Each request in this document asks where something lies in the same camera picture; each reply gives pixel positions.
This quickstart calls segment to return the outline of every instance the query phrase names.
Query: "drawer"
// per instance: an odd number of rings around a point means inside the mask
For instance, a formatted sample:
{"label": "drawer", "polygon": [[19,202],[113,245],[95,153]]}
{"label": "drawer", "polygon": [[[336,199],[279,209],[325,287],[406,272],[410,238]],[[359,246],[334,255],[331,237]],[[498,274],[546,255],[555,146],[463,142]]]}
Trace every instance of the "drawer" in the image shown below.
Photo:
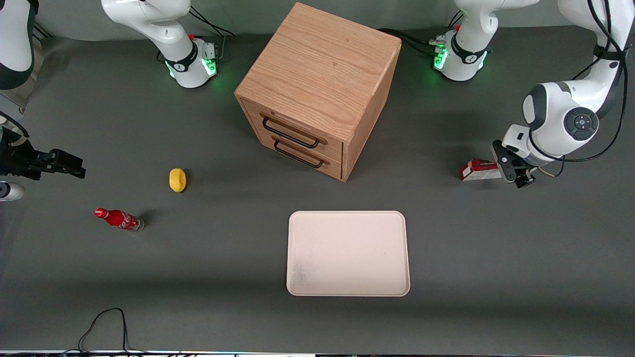
{"label": "drawer", "polygon": [[302,147],[307,152],[316,152],[322,157],[342,161],[342,142],[323,133],[315,133],[312,128],[299,128],[292,125],[280,114],[247,100],[241,99],[251,125],[262,140],[276,135],[287,142]]}
{"label": "drawer", "polygon": [[314,168],[338,180],[342,178],[342,164],[339,161],[320,157],[314,152],[310,152],[303,147],[275,135],[261,137],[260,141],[262,145],[288,158],[299,161],[308,167]]}

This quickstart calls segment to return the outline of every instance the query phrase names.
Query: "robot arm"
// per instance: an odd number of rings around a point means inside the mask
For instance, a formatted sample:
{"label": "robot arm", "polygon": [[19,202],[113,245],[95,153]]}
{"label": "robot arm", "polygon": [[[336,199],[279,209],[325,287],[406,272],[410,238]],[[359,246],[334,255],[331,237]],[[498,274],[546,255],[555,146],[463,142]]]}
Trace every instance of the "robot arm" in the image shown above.
{"label": "robot arm", "polygon": [[[609,27],[603,2],[589,1],[598,20]],[[625,70],[623,50],[630,47],[635,17],[632,0],[609,0],[610,35],[615,44],[597,25],[586,1],[560,0],[558,6],[569,21],[596,33],[596,58],[583,79],[536,85],[523,102],[528,127],[512,125],[502,142],[494,141],[492,151],[503,178],[518,187],[533,183],[532,169],[563,160],[595,136],[600,120],[614,104],[615,89]]]}
{"label": "robot arm", "polygon": [[0,90],[21,86],[33,71],[37,7],[37,0],[0,0]]}
{"label": "robot arm", "polygon": [[23,176],[31,180],[39,180],[42,172],[61,172],[84,178],[86,169],[82,168],[83,160],[60,149],[46,152],[36,151],[29,141],[26,129],[17,121],[0,112],[0,124],[7,120],[14,126],[9,130],[0,125],[0,176]]}
{"label": "robot arm", "polygon": [[102,0],[102,8],[112,21],[148,37],[181,86],[201,86],[216,74],[214,44],[191,39],[176,21],[188,14],[190,0]]}
{"label": "robot arm", "polygon": [[463,12],[460,29],[437,36],[434,44],[441,45],[434,69],[453,81],[466,81],[483,66],[487,46],[498,29],[494,11],[523,8],[540,0],[455,0]]}

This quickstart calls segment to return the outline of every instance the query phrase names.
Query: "wooden cabinet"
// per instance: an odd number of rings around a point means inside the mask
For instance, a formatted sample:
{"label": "wooden cabinet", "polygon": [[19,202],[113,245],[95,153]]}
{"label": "wooden cabinet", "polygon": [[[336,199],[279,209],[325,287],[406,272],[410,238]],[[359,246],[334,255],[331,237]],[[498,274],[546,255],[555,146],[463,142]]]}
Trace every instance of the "wooden cabinet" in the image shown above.
{"label": "wooden cabinet", "polygon": [[400,48],[396,37],[296,3],[234,94],[264,146],[346,181]]}

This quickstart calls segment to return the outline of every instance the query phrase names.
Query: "bottle cap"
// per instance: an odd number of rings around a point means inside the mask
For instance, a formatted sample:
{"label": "bottle cap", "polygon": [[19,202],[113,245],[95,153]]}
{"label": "bottle cap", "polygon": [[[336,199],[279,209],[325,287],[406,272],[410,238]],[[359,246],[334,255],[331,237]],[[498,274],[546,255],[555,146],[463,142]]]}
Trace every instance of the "bottle cap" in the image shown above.
{"label": "bottle cap", "polygon": [[98,218],[106,218],[108,216],[108,210],[105,208],[97,208],[95,210],[95,216]]}

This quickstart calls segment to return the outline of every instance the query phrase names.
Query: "bottle label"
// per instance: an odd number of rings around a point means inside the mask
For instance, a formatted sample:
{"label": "bottle label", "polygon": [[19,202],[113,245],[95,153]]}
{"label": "bottle label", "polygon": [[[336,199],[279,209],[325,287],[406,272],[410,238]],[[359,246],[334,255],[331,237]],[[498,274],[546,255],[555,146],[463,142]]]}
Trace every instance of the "bottle label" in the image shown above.
{"label": "bottle label", "polygon": [[123,215],[123,222],[117,226],[117,228],[126,229],[127,231],[135,231],[139,228],[139,219],[135,216],[129,215],[126,212],[121,212]]}

